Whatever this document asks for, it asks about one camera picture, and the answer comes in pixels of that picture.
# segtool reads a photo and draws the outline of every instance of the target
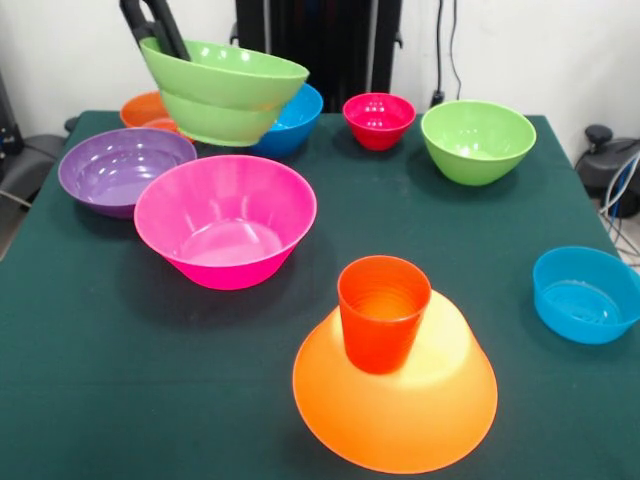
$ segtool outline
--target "orange cup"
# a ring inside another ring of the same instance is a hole
[[[431,298],[422,270],[397,257],[364,257],[340,274],[338,297],[351,363],[374,374],[400,368]]]

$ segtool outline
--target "orange bowl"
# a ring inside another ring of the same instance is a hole
[[[302,344],[293,391],[324,445],[361,467],[396,474],[465,457],[488,433],[498,405],[489,360],[462,313],[436,291],[406,362],[384,375],[351,363],[336,308]]]
[[[127,128],[159,128],[188,138],[178,132],[178,126],[169,116],[158,91],[143,93],[125,103],[120,109],[120,120]]]

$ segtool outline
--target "light blue bowl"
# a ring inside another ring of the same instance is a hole
[[[640,276],[600,250],[548,251],[533,268],[533,287],[542,321],[574,342],[611,342],[640,318]]]
[[[253,155],[272,159],[291,155],[311,134],[323,105],[322,95],[305,83],[282,109],[271,130],[249,150]]]

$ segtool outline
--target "small red bowl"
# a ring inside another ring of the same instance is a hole
[[[413,105],[390,93],[363,93],[351,97],[342,107],[353,136],[374,151],[393,147],[416,118]]]

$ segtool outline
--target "light green bowl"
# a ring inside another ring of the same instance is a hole
[[[178,129],[205,143],[258,143],[309,76],[283,58],[228,45],[185,40],[187,62],[140,42],[147,68]]]
[[[440,104],[424,114],[421,126],[435,164],[462,185],[498,180],[536,143],[536,130],[523,115],[477,100]]]

